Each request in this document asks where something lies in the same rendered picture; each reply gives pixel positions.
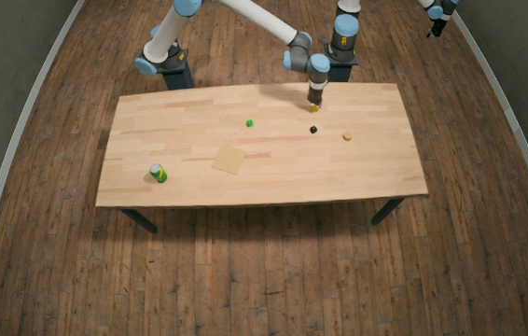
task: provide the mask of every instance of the square paper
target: square paper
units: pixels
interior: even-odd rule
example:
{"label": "square paper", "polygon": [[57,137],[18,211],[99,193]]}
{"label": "square paper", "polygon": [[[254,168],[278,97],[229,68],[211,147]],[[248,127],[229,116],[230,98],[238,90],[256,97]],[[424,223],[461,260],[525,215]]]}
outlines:
{"label": "square paper", "polygon": [[216,154],[215,162],[212,166],[216,169],[237,175],[244,156],[244,151],[224,145],[218,150],[218,154]]}

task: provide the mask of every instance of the black table leg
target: black table leg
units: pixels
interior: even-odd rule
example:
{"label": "black table leg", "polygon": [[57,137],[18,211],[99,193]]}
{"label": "black table leg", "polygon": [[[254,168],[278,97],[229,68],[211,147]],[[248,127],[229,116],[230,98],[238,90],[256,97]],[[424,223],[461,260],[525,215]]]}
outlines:
{"label": "black table leg", "polygon": [[390,213],[398,207],[404,199],[395,199],[388,201],[380,211],[372,218],[372,225],[378,225],[385,219]]}
{"label": "black table leg", "polygon": [[121,212],[125,215],[127,215],[129,218],[133,219],[134,222],[139,224],[142,228],[146,229],[150,233],[158,233],[159,229],[157,229],[154,224],[152,224],[149,220],[147,220],[142,214],[137,212],[137,210],[133,209],[121,209]]}

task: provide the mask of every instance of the baseboard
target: baseboard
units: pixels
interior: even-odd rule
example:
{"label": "baseboard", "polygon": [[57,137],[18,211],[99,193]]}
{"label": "baseboard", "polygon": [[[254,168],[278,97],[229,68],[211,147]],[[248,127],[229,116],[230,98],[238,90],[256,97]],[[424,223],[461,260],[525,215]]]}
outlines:
{"label": "baseboard", "polygon": [[21,111],[20,118],[18,120],[17,125],[15,126],[15,131],[13,131],[13,135],[11,136],[11,141],[9,141],[9,146],[7,147],[7,153],[5,154],[5,157],[3,158],[3,163],[1,164],[0,200],[1,200],[1,195],[3,194],[3,189],[5,188],[5,182],[7,181],[7,174],[9,172],[9,168],[11,167],[11,163],[13,162],[13,158],[15,157],[15,151],[18,148],[18,144],[20,143],[21,135],[23,134],[23,129],[25,127],[26,122],[28,121],[28,118],[30,117],[30,113],[32,112],[32,107],[34,106],[34,102],[36,101],[36,97],[38,96],[38,93],[40,92],[40,88],[42,87],[42,84],[44,83],[44,80],[47,77],[47,73],[49,72],[52,62],[57,56],[57,52],[59,51],[61,44],[63,43],[65,37],[67,36],[67,32],[69,32],[71,25],[76,19],[77,13],[79,13],[79,10],[84,5],[84,1],[85,0],[78,0],[77,4],[74,6],[74,9],[71,11],[71,14],[69,14],[69,17],[67,18],[65,25],[61,29],[61,32],[57,36],[55,43],[52,45],[52,48],[50,49],[50,52],[49,52],[49,56],[47,56],[47,59],[44,61],[44,64],[42,65],[42,69],[40,70],[40,73],[38,74],[38,77],[36,78],[34,86],[32,87],[32,90],[30,91],[30,95],[28,95],[28,99],[26,100],[25,105],[23,106],[23,110]]}
{"label": "baseboard", "polygon": [[463,33],[463,36],[467,40],[469,47],[471,47],[471,49],[473,50],[473,53],[476,55],[479,65],[481,65],[481,68],[486,74],[486,77],[488,78],[488,81],[490,82],[490,85],[492,86],[494,93],[496,93],[496,97],[498,98],[500,105],[503,107],[503,111],[505,111],[505,116],[507,117],[508,124],[510,125],[511,130],[513,131],[513,134],[515,134],[515,139],[517,139],[517,143],[519,144],[521,153],[523,154],[523,158],[525,159],[525,163],[527,164],[527,168],[528,168],[528,143],[527,143],[527,140],[525,139],[525,135],[523,135],[523,131],[521,130],[519,123],[517,122],[517,118],[515,118],[513,109],[508,103],[508,99],[505,96],[503,89],[500,87],[500,84],[498,83],[498,80],[496,79],[496,76],[494,75],[492,68],[488,64],[488,61],[486,61],[484,54],[479,49],[479,46],[476,43],[476,40],[473,38],[469,30],[467,29],[467,26],[465,26],[465,23],[463,22],[463,20],[461,20],[459,13],[455,11],[454,14],[452,15],[452,19],[457,23],[457,26],[461,30],[461,33]]}

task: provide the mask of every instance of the table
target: table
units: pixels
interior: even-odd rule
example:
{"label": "table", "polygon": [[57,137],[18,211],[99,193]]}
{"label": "table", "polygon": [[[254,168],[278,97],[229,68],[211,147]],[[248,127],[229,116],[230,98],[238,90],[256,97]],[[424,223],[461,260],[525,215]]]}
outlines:
{"label": "table", "polygon": [[[404,197],[427,194],[395,84],[329,83],[316,113],[307,91],[307,83],[290,83],[120,97],[96,206],[157,232],[136,209],[389,198],[372,219],[378,224]],[[223,145],[245,152],[237,175],[212,167]],[[166,182],[150,175],[153,162]]]}

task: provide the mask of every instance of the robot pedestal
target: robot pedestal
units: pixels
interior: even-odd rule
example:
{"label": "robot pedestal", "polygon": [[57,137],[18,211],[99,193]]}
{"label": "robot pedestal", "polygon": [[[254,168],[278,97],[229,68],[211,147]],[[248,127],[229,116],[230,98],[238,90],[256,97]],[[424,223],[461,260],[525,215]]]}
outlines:
{"label": "robot pedestal", "polygon": [[169,91],[196,87],[191,77],[191,71],[189,71],[188,50],[182,49],[182,52],[185,53],[186,59],[179,66],[174,69],[159,69],[159,73],[162,74]]}
{"label": "robot pedestal", "polygon": [[348,82],[351,76],[351,68],[357,65],[357,57],[353,57],[349,62],[338,62],[328,56],[328,43],[324,44],[324,53],[330,60],[330,71],[328,72],[329,82]]}

